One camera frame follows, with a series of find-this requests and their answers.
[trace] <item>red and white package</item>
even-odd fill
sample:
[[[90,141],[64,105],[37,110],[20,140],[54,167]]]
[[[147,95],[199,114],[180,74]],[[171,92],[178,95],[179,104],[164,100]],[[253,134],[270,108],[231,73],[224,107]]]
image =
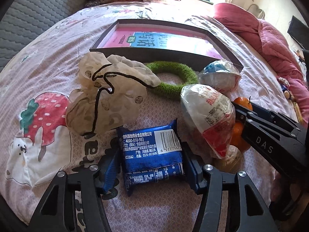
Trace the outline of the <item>red and white package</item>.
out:
[[[235,124],[235,109],[230,100],[207,85],[187,85],[181,91],[181,107],[194,141],[203,140],[222,159],[229,148]]]

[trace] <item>orange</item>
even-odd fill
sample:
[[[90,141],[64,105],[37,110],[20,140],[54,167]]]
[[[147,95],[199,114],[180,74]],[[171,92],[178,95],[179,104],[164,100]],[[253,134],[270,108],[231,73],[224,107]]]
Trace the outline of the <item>orange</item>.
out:
[[[237,147],[239,151],[244,153],[247,151],[251,146],[241,137],[241,134],[243,133],[245,125],[242,122],[237,121],[232,130],[232,139],[231,139],[231,145]]]
[[[245,107],[245,108],[253,111],[252,104],[250,103],[250,100],[245,98],[245,97],[238,97],[233,102],[241,105],[242,107]]]

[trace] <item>green strawberry leaf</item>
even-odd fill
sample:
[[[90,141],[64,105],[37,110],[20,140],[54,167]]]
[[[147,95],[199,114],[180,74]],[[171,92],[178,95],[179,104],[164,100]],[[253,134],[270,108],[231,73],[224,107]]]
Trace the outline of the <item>green strawberry leaf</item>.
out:
[[[39,104],[34,101],[34,99],[31,99],[28,103],[27,110],[23,111],[21,113],[21,120],[20,120],[20,129],[24,129],[24,134],[29,132],[29,126],[33,122],[33,114],[39,107]]]

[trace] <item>beige drawstring bag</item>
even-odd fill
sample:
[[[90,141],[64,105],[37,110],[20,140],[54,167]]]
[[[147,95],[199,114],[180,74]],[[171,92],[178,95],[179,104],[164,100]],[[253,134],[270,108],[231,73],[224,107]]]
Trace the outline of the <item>beige drawstring bag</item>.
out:
[[[160,84],[149,68],[123,56],[89,52],[78,67],[81,89],[71,92],[65,120],[68,129],[81,136],[133,122],[147,97],[146,87]]]

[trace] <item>fuzzy green ring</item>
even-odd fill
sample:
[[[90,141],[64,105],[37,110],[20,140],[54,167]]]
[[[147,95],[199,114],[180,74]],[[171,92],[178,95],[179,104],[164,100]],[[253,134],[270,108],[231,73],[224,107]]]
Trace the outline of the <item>fuzzy green ring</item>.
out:
[[[180,63],[157,61],[146,65],[154,74],[166,72],[179,76],[184,84],[171,85],[161,82],[156,88],[150,89],[154,94],[168,99],[180,100],[181,89],[186,85],[197,84],[197,75],[188,67]]]

